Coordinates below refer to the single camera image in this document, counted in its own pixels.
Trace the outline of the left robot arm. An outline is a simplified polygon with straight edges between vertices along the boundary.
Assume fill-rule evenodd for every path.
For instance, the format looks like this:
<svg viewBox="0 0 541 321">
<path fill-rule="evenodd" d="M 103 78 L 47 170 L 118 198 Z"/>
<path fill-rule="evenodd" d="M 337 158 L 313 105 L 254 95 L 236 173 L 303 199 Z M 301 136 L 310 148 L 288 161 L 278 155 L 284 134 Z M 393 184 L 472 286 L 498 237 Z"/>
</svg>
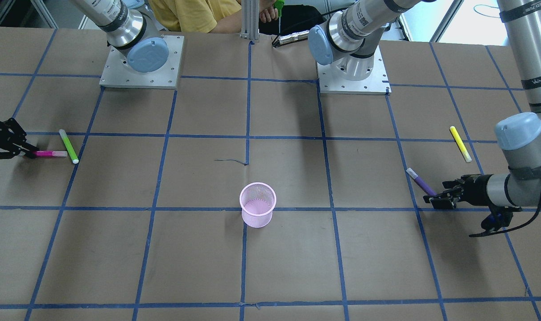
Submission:
<svg viewBox="0 0 541 321">
<path fill-rule="evenodd" d="M 424 197 L 435 209 L 454 209 L 458 202 L 495 210 L 541 205 L 541 0 L 499 0 L 497 4 L 530 111 L 495 126 L 509 173 L 444 181 L 443 193 Z M 310 29 L 310 51 L 324 66 L 368 55 L 378 47 L 374 32 L 415 5 L 416 0 L 356 1 Z"/>
</svg>

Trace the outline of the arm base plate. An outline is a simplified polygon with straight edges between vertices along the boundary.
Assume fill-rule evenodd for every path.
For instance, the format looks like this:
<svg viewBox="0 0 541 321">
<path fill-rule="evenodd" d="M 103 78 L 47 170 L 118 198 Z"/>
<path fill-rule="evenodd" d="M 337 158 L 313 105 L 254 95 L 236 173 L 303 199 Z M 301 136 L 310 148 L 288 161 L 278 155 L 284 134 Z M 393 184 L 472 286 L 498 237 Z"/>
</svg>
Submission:
<svg viewBox="0 0 541 321">
<path fill-rule="evenodd" d="M 317 64 L 320 92 L 326 94 L 391 94 L 380 48 L 368 58 L 347 56 L 324 66 Z"/>
<path fill-rule="evenodd" d="M 182 35 L 148 38 L 122 53 L 111 48 L 99 84 L 116 89 L 169 89 L 178 86 Z"/>
</svg>

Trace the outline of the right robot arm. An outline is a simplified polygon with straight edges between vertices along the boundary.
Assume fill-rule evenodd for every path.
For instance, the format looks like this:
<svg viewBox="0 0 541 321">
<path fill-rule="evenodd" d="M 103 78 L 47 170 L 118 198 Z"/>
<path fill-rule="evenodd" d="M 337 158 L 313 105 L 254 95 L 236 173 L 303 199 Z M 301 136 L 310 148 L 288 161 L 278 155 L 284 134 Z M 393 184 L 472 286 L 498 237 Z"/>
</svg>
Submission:
<svg viewBox="0 0 541 321">
<path fill-rule="evenodd" d="M 100 85 L 114 89 L 176 89 L 179 59 L 145 11 L 143 0 L 75 0 L 73 4 L 106 34 L 111 47 Z M 0 121 L 0 159 L 23 154 L 36 158 L 38 147 L 14 118 Z"/>
</svg>

